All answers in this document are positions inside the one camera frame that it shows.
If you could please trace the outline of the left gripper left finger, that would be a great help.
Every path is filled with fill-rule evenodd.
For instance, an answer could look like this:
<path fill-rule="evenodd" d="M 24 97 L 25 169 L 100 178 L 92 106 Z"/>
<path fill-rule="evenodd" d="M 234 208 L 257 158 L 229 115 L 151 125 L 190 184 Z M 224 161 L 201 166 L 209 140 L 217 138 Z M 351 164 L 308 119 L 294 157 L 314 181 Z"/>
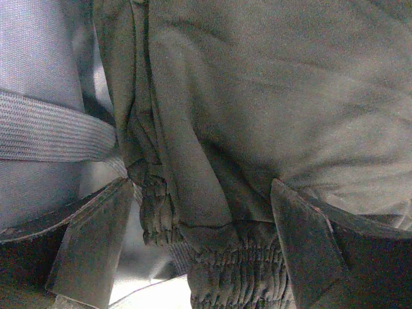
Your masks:
<path fill-rule="evenodd" d="M 107 308 L 133 193 L 117 178 L 1 230 L 1 308 Z"/>

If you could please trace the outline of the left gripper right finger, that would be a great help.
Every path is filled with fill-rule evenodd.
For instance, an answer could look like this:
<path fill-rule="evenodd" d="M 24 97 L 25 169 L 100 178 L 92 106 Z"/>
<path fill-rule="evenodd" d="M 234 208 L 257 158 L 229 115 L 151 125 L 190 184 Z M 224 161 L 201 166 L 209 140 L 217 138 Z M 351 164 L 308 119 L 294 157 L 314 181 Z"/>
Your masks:
<path fill-rule="evenodd" d="M 298 308 L 410 308 L 411 233 L 350 214 L 279 180 L 271 203 Z"/>

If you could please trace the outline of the yellow Pikachu hard suitcase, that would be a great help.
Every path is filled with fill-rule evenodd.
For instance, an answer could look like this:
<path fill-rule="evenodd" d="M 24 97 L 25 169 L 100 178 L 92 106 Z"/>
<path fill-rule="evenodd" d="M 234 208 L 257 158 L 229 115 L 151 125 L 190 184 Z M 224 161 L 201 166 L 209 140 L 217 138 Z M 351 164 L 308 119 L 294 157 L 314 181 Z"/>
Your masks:
<path fill-rule="evenodd" d="M 1 230 L 128 179 L 91 15 L 90 1 L 1 2 Z M 107 308 L 189 308 L 181 264 L 140 238 L 133 188 Z"/>

